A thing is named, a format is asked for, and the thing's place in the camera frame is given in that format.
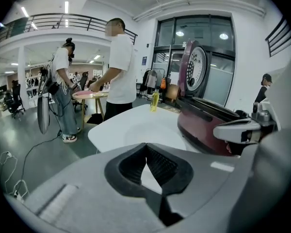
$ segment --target white countertop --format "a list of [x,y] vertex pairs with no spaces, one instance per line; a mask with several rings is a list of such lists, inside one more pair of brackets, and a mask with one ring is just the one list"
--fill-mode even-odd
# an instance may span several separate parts
[[[136,143],[159,143],[180,150],[197,151],[183,137],[177,127],[178,114],[157,108],[150,111],[145,104],[125,111],[92,128],[88,138],[100,152]],[[145,166],[142,185],[161,193],[161,187]]]

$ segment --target balcony railing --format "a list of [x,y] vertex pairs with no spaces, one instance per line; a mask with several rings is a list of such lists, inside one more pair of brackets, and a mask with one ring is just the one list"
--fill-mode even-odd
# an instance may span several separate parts
[[[92,32],[105,32],[107,21],[77,14],[48,13],[23,17],[6,24],[0,29],[0,42],[22,33],[45,29],[76,29]],[[137,34],[125,30],[135,44]]]
[[270,57],[291,45],[291,29],[282,18],[273,31],[266,37]]

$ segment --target white column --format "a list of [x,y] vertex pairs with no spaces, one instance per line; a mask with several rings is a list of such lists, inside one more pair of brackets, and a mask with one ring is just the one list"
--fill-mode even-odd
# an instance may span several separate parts
[[20,84],[20,97],[22,99],[23,106],[25,109],[29,109],[29,101],[26,92],[25,67],[26,67],[25,51],[24,46],[21,46],[18,49],[18,68],[17,68],[18,83]]
[[107,70],[108,70],[108,63],[104,62],[102,65],[102,75],[104,75]]

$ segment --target cap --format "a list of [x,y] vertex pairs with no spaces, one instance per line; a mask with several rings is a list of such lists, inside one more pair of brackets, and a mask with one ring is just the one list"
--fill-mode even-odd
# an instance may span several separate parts
[[265,74],[263,75],[262,82],[263,82],[264,79],[266,79],[268,82],[272,82],[272,77],[271,77],[271,75],[269,75],[269,74],[267,74],[267,73],[265,73]]

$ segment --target power plug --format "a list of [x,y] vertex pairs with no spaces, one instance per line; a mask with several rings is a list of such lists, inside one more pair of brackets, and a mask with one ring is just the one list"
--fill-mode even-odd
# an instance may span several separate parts
[[15,193],[13,194],[13,197],[14,197],[16,200],[20,201],[21,203],[24,202],[24,199],[21,197],[21,195],[20,195],[19,192],[17,192],[17,191],[15,191]]

